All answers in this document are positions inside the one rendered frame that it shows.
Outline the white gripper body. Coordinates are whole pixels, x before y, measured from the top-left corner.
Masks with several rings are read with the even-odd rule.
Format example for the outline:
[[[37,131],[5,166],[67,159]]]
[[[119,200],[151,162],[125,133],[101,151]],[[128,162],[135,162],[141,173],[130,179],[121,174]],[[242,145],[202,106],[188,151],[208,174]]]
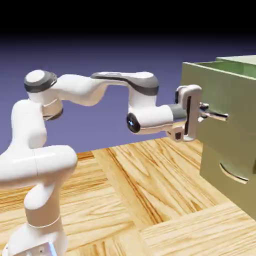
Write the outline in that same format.
[[[187,114],[183,132],[183,140],[186,142],[196,139],[201,97],[202,89],[195,84],[181,85],[176,89],[175,103],[179,104]]]

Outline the green drawer front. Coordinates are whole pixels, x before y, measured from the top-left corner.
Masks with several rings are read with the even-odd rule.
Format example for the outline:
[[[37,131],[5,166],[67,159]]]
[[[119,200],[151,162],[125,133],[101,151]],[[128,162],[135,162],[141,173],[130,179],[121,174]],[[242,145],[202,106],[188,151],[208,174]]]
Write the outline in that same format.
[[[182,64],[181,85],[202,88],[203,103],[226,121],[208,117],[198,125],[197,139],[230,161],[256,160],[256,78],[224,71],[214,64]]]
[[[247,178],[248,183],[242,184],[227,177],[220,169],[220,163],[231,173]],[[204,144],[199,174],[219,195],[230,200],[256,221],[256,159],[243,169]]]

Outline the green cabinet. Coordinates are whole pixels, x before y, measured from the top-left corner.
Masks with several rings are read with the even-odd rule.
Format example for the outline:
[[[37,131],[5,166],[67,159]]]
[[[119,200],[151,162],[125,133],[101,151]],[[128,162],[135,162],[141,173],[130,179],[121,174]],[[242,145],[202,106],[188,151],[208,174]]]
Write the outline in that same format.
[[[223,71],[256,78],[256,55],[218,57],[212,62],[198,62],[192,64],[212,64],[215,65],[217,69]],[[232,162],[237,163],[238,166],[242,166],[243,169],[251,164],[241,160]]]

